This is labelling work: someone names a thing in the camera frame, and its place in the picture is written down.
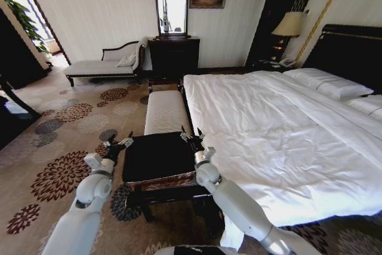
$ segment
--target pillow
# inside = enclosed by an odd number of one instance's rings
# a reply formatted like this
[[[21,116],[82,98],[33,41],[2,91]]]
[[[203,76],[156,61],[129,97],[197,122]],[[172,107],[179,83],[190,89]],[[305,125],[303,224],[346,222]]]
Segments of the pillow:
[[[120,59],[116,67],[132,66],[135,63],[135,53],[126,54]]]
[[[317,92],[340,100],[344,97],[369,95],[373,93],[361,84],[326,73],[315,68],[301,68],[284,72],[296,81],[316,90]]]
[[[348,101],[347,104],[382,121],[382,95],[353,99]]]

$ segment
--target dark wooden dresser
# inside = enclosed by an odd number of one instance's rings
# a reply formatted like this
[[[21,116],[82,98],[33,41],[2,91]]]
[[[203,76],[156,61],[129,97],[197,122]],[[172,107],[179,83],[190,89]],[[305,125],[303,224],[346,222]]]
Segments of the dark wooden dresser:
[[[199,60],[197,37],[150,38],[149,47],[153,76],[156,79],[179,79],[183,75],[196,73]]]

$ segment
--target patterned carpet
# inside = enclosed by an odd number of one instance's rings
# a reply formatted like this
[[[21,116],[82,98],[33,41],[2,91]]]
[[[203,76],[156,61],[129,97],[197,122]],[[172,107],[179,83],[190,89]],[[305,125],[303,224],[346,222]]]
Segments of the patterned carpet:
[[[90,172],[83,157],[105,153],[101,142],[111,134],[117,140],[131,130],[143,134],[147,82],[75,79],[75,84],[71,88],[62,67],[55,67],[46,78],[16,91],[42,117],[0,151],[0,254],[41,254],[78,183]],[[123,213],[121,201],[128,191],[121,186],[122,166],[123,154],[92,254],[150,255],[168,245],[218,244],[190,201],[153,205],[152,223],[139,209]],[[333,217],[287,229],[322,254],[382,254],[382,214]],[[245,238],[240,252],[267,254],[251,238]]]

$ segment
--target white duvet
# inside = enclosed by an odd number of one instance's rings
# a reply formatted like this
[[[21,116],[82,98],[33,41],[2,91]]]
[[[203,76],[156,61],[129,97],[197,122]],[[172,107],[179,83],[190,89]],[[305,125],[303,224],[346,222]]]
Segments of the white duvet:
[[[382,122],[277,72],[184,77],[212,161],[276,226],[382,209]],[[221,245],[243,234],[226,219]]]

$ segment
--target lampshade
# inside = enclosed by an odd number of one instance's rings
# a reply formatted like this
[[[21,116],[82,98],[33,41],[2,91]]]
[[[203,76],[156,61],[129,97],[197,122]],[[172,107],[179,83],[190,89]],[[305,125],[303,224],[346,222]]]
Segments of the lampshade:
[[[281,36],[298,36],[301,31],[303,13],[287,12],[272,34]]]

